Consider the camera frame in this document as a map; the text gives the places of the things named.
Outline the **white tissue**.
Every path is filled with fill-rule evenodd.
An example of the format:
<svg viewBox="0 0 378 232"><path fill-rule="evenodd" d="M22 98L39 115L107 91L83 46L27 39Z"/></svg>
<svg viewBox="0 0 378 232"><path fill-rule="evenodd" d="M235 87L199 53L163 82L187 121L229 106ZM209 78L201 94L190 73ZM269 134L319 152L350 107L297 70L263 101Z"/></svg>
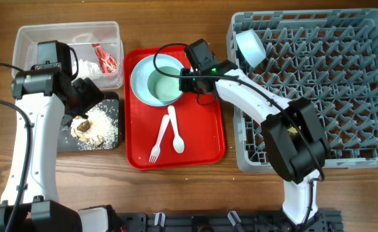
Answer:
<svg viewBox="0 0 378 232"><path fill-rule="evenodd" d="M96 79L101 74L101 68L97 63L93 63L87 60L78 60L78 62L73 62L72 71L75 73L78 70L78 78L90 78Z"/></svg>

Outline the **mint green bowl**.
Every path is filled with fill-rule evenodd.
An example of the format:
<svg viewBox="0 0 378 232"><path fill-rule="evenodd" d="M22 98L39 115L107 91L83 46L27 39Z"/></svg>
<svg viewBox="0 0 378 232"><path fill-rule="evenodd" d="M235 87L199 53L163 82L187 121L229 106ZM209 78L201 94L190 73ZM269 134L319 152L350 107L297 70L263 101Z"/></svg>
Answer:
<svg viewBox="0 0 378 232"><path fill-rule="evenodd" d="M148 77L149 105L164 106L175 102L183 92L179 89L179 79L169 77L154 70Z"/></svg>

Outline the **red snack wrapper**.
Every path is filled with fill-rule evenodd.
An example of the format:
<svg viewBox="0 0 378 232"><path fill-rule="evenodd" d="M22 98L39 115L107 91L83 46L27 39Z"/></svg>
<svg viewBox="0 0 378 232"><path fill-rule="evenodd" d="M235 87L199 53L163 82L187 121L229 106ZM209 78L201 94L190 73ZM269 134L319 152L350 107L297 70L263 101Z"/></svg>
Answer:
<svg viewBox="0 0 378 232"><path fill-rule="evenodd" d="M116 60L107 53L99 43L92 44L92 48L99 59L99 65L103 73L113 73L117 69Z"/></svg>

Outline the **large light blue plate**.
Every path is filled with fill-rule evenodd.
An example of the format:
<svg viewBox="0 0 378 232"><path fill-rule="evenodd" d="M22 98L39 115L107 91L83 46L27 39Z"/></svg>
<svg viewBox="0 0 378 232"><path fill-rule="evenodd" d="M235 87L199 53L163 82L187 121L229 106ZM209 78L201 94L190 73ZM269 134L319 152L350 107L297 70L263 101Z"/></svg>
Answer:
<svg viewBox="0 0 378 232"><path fill-rule="evenodd" d="M134 95L144 104L149 105L149 91L147 81L149 75L156 70L153 64L154 55L140 60L134 67L130 82Z"/></svg>

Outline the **light blue bowl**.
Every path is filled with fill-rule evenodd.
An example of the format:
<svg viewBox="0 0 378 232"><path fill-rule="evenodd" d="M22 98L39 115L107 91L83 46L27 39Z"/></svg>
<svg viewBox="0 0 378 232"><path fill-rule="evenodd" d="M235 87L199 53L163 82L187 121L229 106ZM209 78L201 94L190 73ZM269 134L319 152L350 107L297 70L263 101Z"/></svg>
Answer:
<svg viewBox="0 0 378 232"><path fill-rule="evenodd" d="M259 36L253 30L238 33L235 35L235 39L240 52L252 68L256 68L266 59L266 50Z"/></svg>

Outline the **white plastic spoon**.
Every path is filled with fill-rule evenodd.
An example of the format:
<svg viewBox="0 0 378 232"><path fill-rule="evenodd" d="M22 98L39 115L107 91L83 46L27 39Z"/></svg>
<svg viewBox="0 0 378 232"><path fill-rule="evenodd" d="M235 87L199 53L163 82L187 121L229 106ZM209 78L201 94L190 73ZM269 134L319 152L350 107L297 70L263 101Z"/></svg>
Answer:
<svg viewBox="0 0 378 232"><path fill-rule="evenodd" d="M172 129L174 131L173 147L177 153L182 153L184 151L184 140L181 138L177 126L177 115L175 107L172 105L168 106L168 114L170 116L170 122L172 124Z"/></svg>

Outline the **white plastic fork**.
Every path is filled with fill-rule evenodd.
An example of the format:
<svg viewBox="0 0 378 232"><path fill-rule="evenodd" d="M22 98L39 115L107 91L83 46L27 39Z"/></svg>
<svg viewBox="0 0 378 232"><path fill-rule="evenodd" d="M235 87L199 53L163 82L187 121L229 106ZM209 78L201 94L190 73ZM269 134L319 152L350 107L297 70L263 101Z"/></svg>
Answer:
<svg viewBox="0 0 378 232"><path fill-rule="evenodd" d="M158 136L157 136L157 140L151 150L151 153L150 153L150 158L149 158L149 162L150 163L155 163L160 155L160 152L161 152L161 149L160 149L160 145L161 145L161 141L163 139L163 136L164 136L164 133L168 127L168 124L170 122L170 116L169 115L164 115L163 118L162 118L162 121L161 121L161 125L160 125L160 128L159 128L159 133L158 133Z"/></svg>

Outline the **yellow cup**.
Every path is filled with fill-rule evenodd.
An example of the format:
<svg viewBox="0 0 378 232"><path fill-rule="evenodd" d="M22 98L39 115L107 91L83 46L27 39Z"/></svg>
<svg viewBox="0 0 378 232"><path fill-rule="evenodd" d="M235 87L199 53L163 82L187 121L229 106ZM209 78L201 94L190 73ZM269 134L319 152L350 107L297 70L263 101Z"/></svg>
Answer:
<svg viewBox="0 0 378 232"><path fill-rule="evenodd" d="M289 127L289 128L288 128L288 131L289 131L290 133L293 133L293 134L297 134L297 133L298 133L297 129L296 129L295 127L293 127L293 126Z"/></svg>

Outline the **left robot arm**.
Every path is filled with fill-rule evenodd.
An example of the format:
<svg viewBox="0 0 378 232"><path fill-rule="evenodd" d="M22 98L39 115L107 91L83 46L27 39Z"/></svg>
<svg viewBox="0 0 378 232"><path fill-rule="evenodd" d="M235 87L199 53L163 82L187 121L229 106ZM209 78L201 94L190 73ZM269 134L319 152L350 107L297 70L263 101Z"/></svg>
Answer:
<svg viewBox="0 0 378 232"><path fill-rule="evenodd" d="M110 205L74 211L59 203L55 180L61 126L104 99L89 79L72 69L75 50L59 41L37 45L37 64L19 70L11 87L17 112L12 166L0 202L0 231L120 231Z"/></svg>

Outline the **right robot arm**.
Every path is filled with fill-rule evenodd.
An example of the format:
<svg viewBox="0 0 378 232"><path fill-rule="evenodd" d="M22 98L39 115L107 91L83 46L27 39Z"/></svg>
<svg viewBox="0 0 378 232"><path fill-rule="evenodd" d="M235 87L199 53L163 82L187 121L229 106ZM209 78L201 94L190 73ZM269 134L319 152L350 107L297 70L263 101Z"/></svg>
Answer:
<svg viewBox="0 0 378 232"><path fill-rule="evenodd" d="M268 160L284 180L283 212L299 229L307 228L317 213L316 184L325 179L323 167L331 152L312 102L268 91L235 63L220 63L204 39L186 44L183 52L191 67L181 70L180 89L212 94L260 125Z"/></svg>

